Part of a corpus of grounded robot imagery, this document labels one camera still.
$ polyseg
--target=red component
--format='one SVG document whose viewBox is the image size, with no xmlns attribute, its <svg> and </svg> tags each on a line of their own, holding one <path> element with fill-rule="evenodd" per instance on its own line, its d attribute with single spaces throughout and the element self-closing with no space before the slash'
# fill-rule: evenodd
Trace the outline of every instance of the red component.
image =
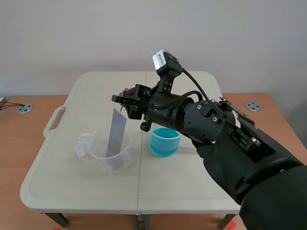
<svg viewBox="0 0 307 230">
<path fill-rule="evenodd" d="M 224 228 L 224 230 L 234 230 L 236 227 L 236 223 L 231 221 L 227 226 Z"/>
</svg>

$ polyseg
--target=black cable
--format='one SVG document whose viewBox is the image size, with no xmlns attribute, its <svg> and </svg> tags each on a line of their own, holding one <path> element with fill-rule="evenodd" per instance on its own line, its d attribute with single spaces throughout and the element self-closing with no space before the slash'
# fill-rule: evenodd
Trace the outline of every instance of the black cable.
<svg viewBox="0 0 307 230">
<path fill-rule="evenodd" d="M 197 88 L 200 90 L 200 92 L 202 93 L 202 95 L 205 97 L 205 99 L 208 101 L 209 98 L 206 95 L 205 91 L 201 88 L 201 86 L 197 83 L 197 81 L 192 77 L 192 75 L 190 75 L 184 68 L 182 70 L 182 72 L 184 72 L 191 80 L 192 82 L 194 82 L 194 84 L 197 86 Z"/>
<path fill-rule="evenodd" d="M 185 94 L 177 97 L 176 99 L 170 101 L 169 103 L 154 106 L 154 109 L 164 109 L 164 108 L 170 107 L 171 105 L 176 105 L 177 103 L 181 102 L 183 99 L 189 97 L 192 94 L 196 94 L 198 96 L 199 101 L 202 101 L 202 94 L 196 90 L 192 90 L 192 91 L 186 92 Z"/>
<path fill-rule="evenodd" d="M 4 104 L 17 104 L 17 105 L 20 105 L 20 106 L 24 106 L 24 104 L 20 104 L 20 103 L 13 103 L 13 102 L 0 102 L 1 103 L 4 103 Z"/>
<path fill-rule="evenodd" d="M 10 107 L 16 107 L 16 106 L 20 106 L 19 104 L 10 104 L 10 105 L 4 105 L 2 107 L 0 107 L 0 111 L 6 108 L 10 108 Z"/>
</svg>

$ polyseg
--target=robotic arm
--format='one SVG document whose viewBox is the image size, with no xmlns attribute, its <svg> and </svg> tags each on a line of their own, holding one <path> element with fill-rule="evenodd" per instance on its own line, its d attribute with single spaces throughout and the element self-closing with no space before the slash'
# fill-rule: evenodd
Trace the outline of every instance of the robotic arm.
<svg viewBox="0 0 307 230">
<path fill-rule="evenodd" d="M 124 106 L 130 119 L 141 120 L 144 114 L 145 132 L 157 123 L 191 139 L 209 175 L 241 205 L 240 216 L 248 230 L 307 229 L 307 167 L 231 102 L 209 100 L 174 56 L 160 50 L 153 60 L 160 76 L 157 85 L 137 84 L 113 95 L 112 101 Z M 171 93 L 182 72 L 201 93 Z M 194 102 L 192 94 L 199 101 Z"/>
</svg>

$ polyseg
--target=measuring cup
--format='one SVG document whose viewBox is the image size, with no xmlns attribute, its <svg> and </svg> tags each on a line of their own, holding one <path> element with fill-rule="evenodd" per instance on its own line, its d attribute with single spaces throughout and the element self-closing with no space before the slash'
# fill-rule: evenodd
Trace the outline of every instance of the measuring cup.
<svg viewBox="0 0 307 230">
<path fill-rule="evenodd" d="M 109 130 L 99 130 L 91 133 L 82 133 L 74 147 L 79 157 L 87 152 L 91 154 L 106 171 L 114 171 L 128 168 L 130 157 L 129 139 L 125 136 L 121 145 L 120 153 L 114 155 L 107 152 Z"/>
<path fill-rule="evenodd" d="M 154 153 L 169 156 L 177 151 L 180 133 L 157 124 L 152 125 L 150 132 L 150 148 Z"/>
</svg>

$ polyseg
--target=wooden surface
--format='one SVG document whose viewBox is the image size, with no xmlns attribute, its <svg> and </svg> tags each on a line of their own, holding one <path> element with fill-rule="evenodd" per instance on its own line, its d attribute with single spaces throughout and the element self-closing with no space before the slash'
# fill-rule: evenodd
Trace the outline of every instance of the wooden surface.
<svg viewBox="0 0 307 230">
<path fill-rule="evenodd" d="M 256 126 L 284 145 L 304 164 L 307 151 L 282 116 L 271 98 L 265 94 L 225 95 L 239 109 L 248 113 Z M 16 107 L 0 111 L 0 230 L 53 230 L 58 225 L 47 216 L 34 213 L 20 201 L 20 186 L 44 142 L 43 129 L 53 111 L 66 96 L 14 97 L 10 102 L 33 103 L 33 111 L 17 114 Z M 261 104 L 260 112 L 248 111 L 245 102 Z M 130 218 L 109 214 L 65 214 L 70 230 L 132 230 Z M 151 216 L 152 230 L 216 230 L 221 214 L 167 214 Z M 236 230 L 245 227 L 235 217 Z"/>
</svg>

